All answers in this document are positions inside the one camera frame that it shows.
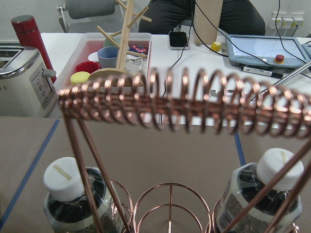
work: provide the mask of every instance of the yellow object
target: yellow object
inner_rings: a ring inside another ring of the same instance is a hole
[[[85,71],[76,72],[70,77],[70,83],[71,85],[76,85],[78,83],[85,83],[88,80],[89,76],[90,73]]]
[[[215,42],[210,46],[210,48],[211,48],[212,50],[214,50],[215,52],[218,52],[218,51],[220,51],[220,50],[222,49],[222,44],[221,44],[220,42],[218,42],[218,41],[215,41]]]

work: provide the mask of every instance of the red water bottle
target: red water bottle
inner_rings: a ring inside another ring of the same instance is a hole
[[[29,15],[17,16],[11,20],[11,23],[16,32],[20,45],[37,48],[41,53],[46,68],[53,69],[37,23],[35,22],[35,18]],[[51,78],[51,81],[54,83],[56,81],[56,77]]]

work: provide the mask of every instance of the toaster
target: toaster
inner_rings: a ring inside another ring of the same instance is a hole
[[[47,117],[57,94],[40,51],[26,46],[0,46],[0,115]]]

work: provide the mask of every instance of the blue cup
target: blue cup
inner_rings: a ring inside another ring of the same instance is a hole
[[[97,52],[98,62],[101,68],[115,68],[119,49],[117,47],[105,47]]]

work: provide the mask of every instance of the gray chair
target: gray chair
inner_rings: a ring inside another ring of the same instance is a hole
[[[97,26],[109,33],[122,29],[123,10],[114,0],[65,0],[57,11],[60,14],[59,23],[66,33],[98,32]]]

